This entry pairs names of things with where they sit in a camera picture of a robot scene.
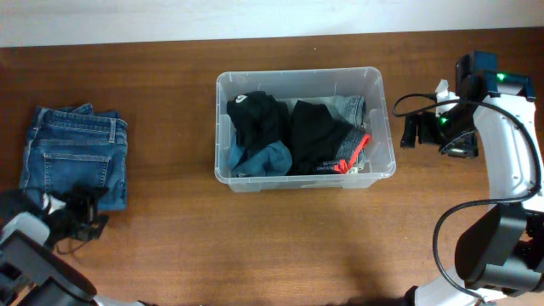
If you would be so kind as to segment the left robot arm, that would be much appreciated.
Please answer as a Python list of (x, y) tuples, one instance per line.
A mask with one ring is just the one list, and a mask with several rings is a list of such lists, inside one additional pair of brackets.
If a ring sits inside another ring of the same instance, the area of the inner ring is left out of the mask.
[(105, 187), (65, 193), (39, 188), (1, 193), (1, 304), (145, 306), (98, 294), (93, 283), (60, 258), (58, 243), (82, 246), (101, 237), (109, 221), (98, 212)]

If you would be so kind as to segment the clear plastic storage bin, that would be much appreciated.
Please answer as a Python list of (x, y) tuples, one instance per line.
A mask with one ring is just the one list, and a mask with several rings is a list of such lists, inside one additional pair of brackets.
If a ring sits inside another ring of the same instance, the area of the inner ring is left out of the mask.
[(362, 189), (396, 170), (374, 67), (224, 72), (215, 137), (216, 179), (234, 192)]

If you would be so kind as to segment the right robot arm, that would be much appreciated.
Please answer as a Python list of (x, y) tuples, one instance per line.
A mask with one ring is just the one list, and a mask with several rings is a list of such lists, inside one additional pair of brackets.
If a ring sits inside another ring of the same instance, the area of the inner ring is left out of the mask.
[(529, 76), (500, 71), (494, 54), (456, 63), (456, 84), (441, 81), (431, 105), (406, 112), (404, 148), (436, 145), (443, 155), (484, 156), (487, 212), (456, 243), (455, 262), (412, 287), (406, 305), (493, 305), (543, 290), (543, 160)]

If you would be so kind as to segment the small blue denim cloth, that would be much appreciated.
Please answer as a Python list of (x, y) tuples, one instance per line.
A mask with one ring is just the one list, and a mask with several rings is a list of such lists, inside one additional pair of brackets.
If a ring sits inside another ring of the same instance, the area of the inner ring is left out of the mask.
[(234, 134), (228, 166), (231, 176), (236, 178), (286, 176), (292, 167), (292, 155), (281, 141), (261, 150), (248, 150), (237, 144)]

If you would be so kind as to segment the dark blue jeans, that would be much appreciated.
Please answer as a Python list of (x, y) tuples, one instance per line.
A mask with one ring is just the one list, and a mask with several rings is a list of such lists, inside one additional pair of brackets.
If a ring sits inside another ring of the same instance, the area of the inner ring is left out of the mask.
[(99, 209), (121, 211), (128, 205), (127, 154), (128, 124), (117, 111), (96, 112), (91, 104), (38, 106), (25, 138), (19, 188), (35, 201), (39, 191), (106, 188)]

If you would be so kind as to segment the light blue jeans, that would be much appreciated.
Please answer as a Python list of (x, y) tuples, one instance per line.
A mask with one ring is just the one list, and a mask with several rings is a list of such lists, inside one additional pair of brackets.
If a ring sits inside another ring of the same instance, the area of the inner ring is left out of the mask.
[[(364, 116), (366, 114), (366, 100), (360, 95), (341, 96), (334, 95), (328, 97), (317, 98), (290, 98), (283, 99), (288, 106), (289, 114), (291, 116), (291, 130), (292, 130), (292, 112), (295, 104), (299, 101), (305, 101), (310, 104), (325, 105), (331, 113), (332, 117), (348, 122), (357, 128), (362, 128), (364, 123)], [(365, 153), (362, 151), (359, 155), (359, 159), (355, 166), (351, 168), (348, 173), (353, 173), (357, 167), (362, 167), (365, 162)]]

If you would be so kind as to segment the black red grey garment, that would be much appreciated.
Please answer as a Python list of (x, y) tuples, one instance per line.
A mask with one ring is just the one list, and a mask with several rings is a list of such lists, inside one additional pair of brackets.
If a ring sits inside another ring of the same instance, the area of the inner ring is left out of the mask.
[(290, 174), (346, 174), (370, 140), (364, 129), (333, 118), (325, 105), (299, 100), (292, 112)]

